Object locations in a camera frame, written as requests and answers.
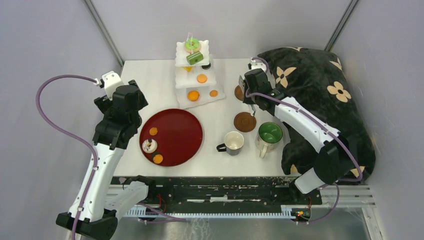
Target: white plate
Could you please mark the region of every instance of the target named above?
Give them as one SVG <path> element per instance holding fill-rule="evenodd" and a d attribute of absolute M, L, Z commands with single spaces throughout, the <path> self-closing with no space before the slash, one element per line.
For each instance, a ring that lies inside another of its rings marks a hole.
<path fill-rule="evenodd" d="M 206 87 L 213 86 L 217 84 L 215 76 L 214 61 L 212 56 L 210 57 L 211 67 L 209 69 L 203 69 L 201 66 L 194 66 L 190 72 L 186 71 L 184 68 L 178 66 L 175 69 L 175 88 L 176 89 L 185 89 L 185 88 L 194 88 L 194 87 Z M 198 82 L 198 75 L 204 74 L 207 77 L 205 83 Z"/>
<path fill-rule="evenodd" d="M 203 66 L 209 64 L 209 41 L 199 41 L 201 45 L 200 52 L 203 54 L 203 60 L 199 61 L 194 65 L 190 65 L 187 61 L 187 56 L 190 55 L 186 51 L 185 44 L 186 42 L 177 42 L 176 43 L 176 54 L 175 54 L 175 66 L 176 67 L 190 67 L 190 66 Z"/>
<path fill-rule="evenodd" d="M 218 91 L 218 95 L 216 97 L 211 97 L 209 93 L 212 90 Z M 190 91 L 198 91 L 199 98 L 196 101 L 191 101 L 187 98 L 187 95 Z M 189 87 L 189 88 L 180 88 L 175 89 L 176 100 L 179 103 L 180 109 L 188 109 L 191 107 L 196 107 L 199 105 L 207 104 L 216 100 L 220 100 L 225 98 L 225 94 L 223 88 L 220 84 L 216 84 L 213 86 L 200 86 L 200 87 Z"/>

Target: wooden coaster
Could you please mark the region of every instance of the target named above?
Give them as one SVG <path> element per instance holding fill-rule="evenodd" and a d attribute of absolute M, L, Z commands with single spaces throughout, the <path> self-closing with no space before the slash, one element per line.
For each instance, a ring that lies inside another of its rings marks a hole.
<path fill-rule="evenodd" d="M 234 89 L 234 95 L 240 101 L 243 101 L 243 99 L 245 99 L 245 96 L 243 95 L 242 88 L 240 86 L 236 86 L 235 87 L 235 89 Z"/>
<path fill-rule="evenodd" d="M 240 112 L 234 118 L 234 126 L 243 133 L 248 133 L 255 129 L 256 118 L 248 112 Z"/>

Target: small green cup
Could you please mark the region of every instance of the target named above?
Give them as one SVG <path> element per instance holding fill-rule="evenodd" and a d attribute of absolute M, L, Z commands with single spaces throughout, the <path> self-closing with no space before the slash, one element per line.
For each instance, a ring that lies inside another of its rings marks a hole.
<path fill-rule="evenodd" d="M 260 150 L 259 157 L 262 159 L 266 153 L 276 149 L 283 138 L 283 131 L 274 122 L 265 122 L 260 125 L 256 136 L 256 147 Z"/>

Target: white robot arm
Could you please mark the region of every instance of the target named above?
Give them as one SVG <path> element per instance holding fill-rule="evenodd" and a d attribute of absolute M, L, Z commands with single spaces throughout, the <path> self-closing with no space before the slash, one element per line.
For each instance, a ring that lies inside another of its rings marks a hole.
<path fill-rule="evenodd" d="M 292 186 L 301 194 L 308 194 L 318 187 L 333 184 L 353 167 L 359 168 L 353 157 L 356 154 L 353 136 L 345 137 L 338 129 L 322 122 L 294 97 L 287 96 L 282 86 L 272 87 L 266 74 L 267 67 L 254 59 L 250 61 L 248 67 L 251 70 L 244 74 L 244 78 L 239 78 L 239 85 L 246 96 L 243 102 L 258 105 L 261 110 L 289 124 L 318 153 L 313 168 L 297 178 Z"/>
<path fill-rule="evenodd" d="M 148 103 L 135 81 L 125 85 L 113 71 L 104 74 L 101 80 L 95 80 L 95 85 L 104 87 L 106 92 L 105 96 L 94 100 L 104 114 L 103 120 L 95 128 L 93 137 L 97 165 L 94 167 L 95 160 L 91 155 L 75 201 L 68 212 L 57 216 L 56 224 L 72 230 L 74 221 L 77 220 L 77 233 L 97 240 L 109 240 L 118 221 L 135 204 L 148 196 L 149 185 L 152 186 L 151 182 L 146 184 L 147 181 L 136 180 L 113 199 L 106 201 L 115 168 L 129 140 L 137 133 L 137 128 L 142 123 L 138 111 Z"/>

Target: round red tray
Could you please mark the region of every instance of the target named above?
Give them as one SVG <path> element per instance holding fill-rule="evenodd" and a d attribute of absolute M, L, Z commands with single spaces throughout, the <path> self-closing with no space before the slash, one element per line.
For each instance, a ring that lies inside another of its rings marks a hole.
<path fill-rule="evenodd" d="M 157 128 L 157 134 L 149 133 Z M 146 139 L 157 142 L 154 153 L 145 153 L 142 144 Z M 191 159 L 199 150 L 203 140 L 203 130 L 199 120 L 191 113 L 181 109 L 167 109 L 153 115 L 140 132 L 140 148 L 143 155 L 153 163 L 152 155 L 159 153 L 163 161 L 158 165 L 172 167 Z"/>

